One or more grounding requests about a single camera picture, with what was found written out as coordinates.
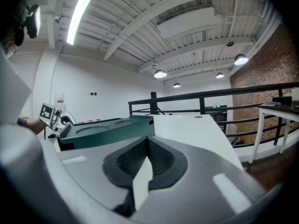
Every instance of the red brick wall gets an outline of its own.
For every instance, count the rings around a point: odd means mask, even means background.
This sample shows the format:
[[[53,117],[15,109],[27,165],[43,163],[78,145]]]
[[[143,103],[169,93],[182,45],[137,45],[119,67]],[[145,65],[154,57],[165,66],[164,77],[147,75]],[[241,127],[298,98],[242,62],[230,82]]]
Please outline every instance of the red brick wall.
[[[231,87],[254,86],[262,84],[276,84],[299,82],[299,62],[295,46],[291,36],[284,25],[280,25],[271,38],[251,58],[246,65],[230,77]],[[291,89],[283,90],[288,94]],[[267,91],[252,94],[233,95],[234,106],[262,103],[272,101],[272,97],[278,96],[278,91]],[[249,108],[234,111],[234,120],[258,117],[258,108]],[[278,118],[265,119],[264,128],[276,126]],[[249,132],[257,130],[258,121],[241,123],[237,125],[237,132]],[[276,129],[263,133],[262,140],[275,137]],[[244,143],[254,143],[256,134],[241,136]]]

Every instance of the floor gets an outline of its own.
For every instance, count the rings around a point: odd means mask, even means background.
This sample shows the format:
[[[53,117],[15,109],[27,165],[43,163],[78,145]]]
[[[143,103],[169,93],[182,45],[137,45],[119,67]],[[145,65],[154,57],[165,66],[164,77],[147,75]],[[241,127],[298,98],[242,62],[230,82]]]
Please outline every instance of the floor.
[[[255,160],[252,164],[242,163],[245,171],[252,175],[265,189],[271,190],[283,182],[295,160],[299,142],[283,152],[263,159]]]

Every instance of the white table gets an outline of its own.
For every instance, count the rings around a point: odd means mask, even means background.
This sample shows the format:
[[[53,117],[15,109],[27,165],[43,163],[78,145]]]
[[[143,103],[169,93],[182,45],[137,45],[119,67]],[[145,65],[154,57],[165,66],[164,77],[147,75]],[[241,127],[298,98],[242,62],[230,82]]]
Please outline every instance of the white table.
[[[223,131],[206,115],[153,115],[155,135],[210,150],[244,170]]]
[[[284,135],[283,142],[279,148],[280,154],[282,154],[282,152],[284,151],[284,148],[285,148],[286,139],[287,139],[289,131],[290,131],[291,120],[299,122],[299,115],[292,112],[291,105],[278,105],[278,106],[274,106],[274,107],[259,106],[259,108],[260,108],[259,109],[260,113],[259,113],[256,141],[254,143],[253,152],[250,156],[248,163],[252,163],[253,160],[256,158],[256,153],[257,153],[258,147],[260,145],[262,134],[263,134],[263,123],[264,123],[265,114],[275,115],[275,116],[282,117],[282,118],[286,119],[285,135]]]

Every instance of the black metal railing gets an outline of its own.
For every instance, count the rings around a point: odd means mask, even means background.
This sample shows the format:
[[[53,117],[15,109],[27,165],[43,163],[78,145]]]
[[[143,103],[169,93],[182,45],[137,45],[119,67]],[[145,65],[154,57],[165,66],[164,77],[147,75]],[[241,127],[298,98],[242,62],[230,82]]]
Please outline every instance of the black metal railing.
[[[258,86],[251,86],[251,87],[242,87],[242,88],[234,88],[234,89],[224,89],[224,90],[216,90],[216,91],[204,91],[204,92],[197,92],[197,93],[190,93],[190,94],[183,94],[183,95],[175,95],[175,96],[167,96],[167,97],[161,97],[157,98],[156,93],[151,93],[151,99],[144,99],[144,100],[137,100],[137,101],[131,101],[129,102],[129,112],[130,115],[133,113],[148,113],[149,114],[165,114],[165,113],[182,113],[182,112],[200,112],[200,114],[206,114],[206,112],[215,111],[215,109],[212,108],[206,108],[205,107],[205,98],[209,97],[217,97],[217,96],[226,96],[226,95],[239,95],[239,94],[248,94],[248,93],[256,93],[256,92],[263,92],[263,91],[278,91],[278,95],[282,96],[282,90],[283,89],[290,89],[299,87],[299,82],[294,83],[282,83],[282,84],[267,84],[267,85],[258,85]],[[199,109],[195,110],[166,110],[162,111],[158,108],[157,103],[159,102],[168,102],[168,101],[177,101],[177,100],[187,100],[187,99],[199,99]],[[141,110],[132,110],[133,105],[144,105],[144,104],[150,104],[150,108],[148,109],[141,109]],[[227,110],[238,110],[238,109],[246,109],[246,108],[252,108],[257,107],[258,105],[261,105],[262,103],[258,104],[250,104],[250,105],[239,105],[239,106],[233,106],[233,107],[221,107],[217,108],[218,112],[226,112]],[[273,115],[268,115],[265,117],[265,119],[273,118]],[[252,122],[257,121],[259,118],[251,118],[251,119],[239,119],[239,120],[229,120],[229,121],[218,121],[216,122],[218,125],[227,125],[227,124],[238,124],[238,123],[246,123],[246,122]],[[263,132],[277,129],[276,137],[274,139],[265,140],[264,142],[275,140],[274,144],[277,144],[277,140],[280,137],[280,128],[284,126],[285,124],[282,124],[282,119],[278,118],[278,125],[273,126],[270,128],[266,128],[263,130]],[[227,134],[227,137],[237,137],[237,136],[244,136],[244,135],[250,135],[250,134],[256,134],[257,131],[252,132],[244,132],[244,133],[235,133],[235,134]],[[252,146],[252,144],[244,144],[244,145],[236,145],[234,147],[247,147]]]

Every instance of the person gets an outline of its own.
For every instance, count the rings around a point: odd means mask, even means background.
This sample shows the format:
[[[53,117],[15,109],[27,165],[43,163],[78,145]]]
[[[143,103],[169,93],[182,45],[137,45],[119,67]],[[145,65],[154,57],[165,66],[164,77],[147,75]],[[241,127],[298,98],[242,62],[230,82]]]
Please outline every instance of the person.
[[[16,11],[15,16],[19,17],[19,19],[23,19],[24,9],[22,9],[22,7],[19,8],[19,10]],[[7,59],[16,53],[16,47],[21,46],[23,40],[23,29],[19,27],[19,24],[14,18],[11,18],[7,29],[1,33],[0,37],[2,50]],[[46,128],[46,124],[39,119],[26,122],[18,118],[17,124],[30,129],[35,134],[39,134]]]

